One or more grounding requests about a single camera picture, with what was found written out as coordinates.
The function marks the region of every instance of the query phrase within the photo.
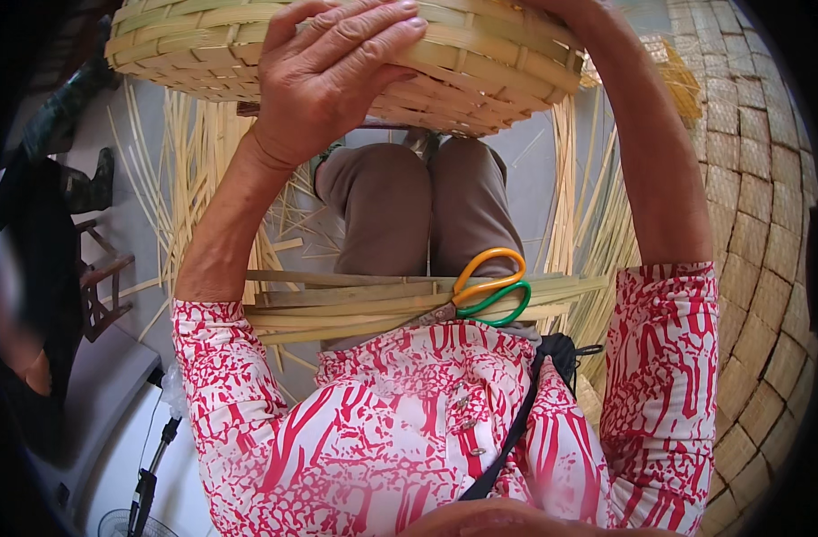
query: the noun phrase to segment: orange scissor handle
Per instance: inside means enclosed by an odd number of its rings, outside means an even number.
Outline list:
[[[466,286],[466,282],[468,278],[474,273],[475,269],[477,269],[481,263],[484,261],[490,260],[494,257],[509,257],[512,260],[515,260],[517,264],[519,264],[519,271],[512,276],[503,277],[498,280],[492,280],[491,282],[483,282],[482,284],[471,285],[470,287],[463,290],[463,287]],[[474,295],[479,293],[483,293],[484,291],[492,291],[496,289],[501,289],[502,287],[507,287],[508,285],[515,284],[516,282],[520,281],[522,277],[525,275],[525,260],[522,259],[522,255],[515,250],[511,250],[510,248],[490,248],[489,250],[485,250],[484,252],[480,252],[478,255],[471,260],[470,263],[466,265],[466,268],[463,269],[463,272],[459,274],[457,281],[454,283],[454,298],[451,299],[452,302],[459,306],[460,303],[465,301],[467,298],[470,298]]]

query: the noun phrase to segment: green scissor handle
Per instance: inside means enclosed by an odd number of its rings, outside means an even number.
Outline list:
[[[511,293],[514,290],[522,289],[525,290],[525,294],[522,295],[522,302],[519,306],[514,308],[512,312],[507,317],[499,320],[480,320],[480,319],[473,319],[469,317],[469,315],[475,315],[481,310],[484,310],[491,306],[492,304],[498,302],[504,295]],[[531,284],[529,284],[525,280],[520,280],[515,284],[508,285],[507,287],[502,287],[500,290],[496,291],[492,295],[485,298],[481,303],[475,306],[468,306],[468,307],[461,307],[457,309],[457,317],[461,319],[468,319],[468,320],[476,320],[478,322],[482,322],[483,324],[490,325],[492,328],[500,328],[504,325],[508,325],[513,322],[517,317],[519,317],[525,308],[528,306],[528,302],[531,300]]]

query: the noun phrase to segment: red and white patterned shirt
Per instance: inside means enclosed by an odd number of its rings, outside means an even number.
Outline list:
[[[712,263],[618,274],[600,439],[547,358],[490,497],[604,528],[698,528],[713,470]],[[173,304],[200,476],[224,535],[391,535],[496,458],[530,384],[526,339],[473,321],[319,354],[287,408],[240,303]]]

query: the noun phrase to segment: scissor blade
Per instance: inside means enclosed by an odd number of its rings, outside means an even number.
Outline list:
[[[424,315],[414,317],[414,319],[400,325],[404,327],[428,327],[436,323],[444,322],[446,320],[454,320],[457,318],[457,306],[454,303],[447,303],[444,306],[438,306],[432,311],[428,311]]]

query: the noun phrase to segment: hand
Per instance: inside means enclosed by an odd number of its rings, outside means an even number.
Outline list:
[[[424,36],[414,0],[301,0],[276,13],[259,60],[253,126],[264,162],[290,171],[357,127],[373,99],[416,72],[389,64]],[[296,34],[296,24],[313,17]]]

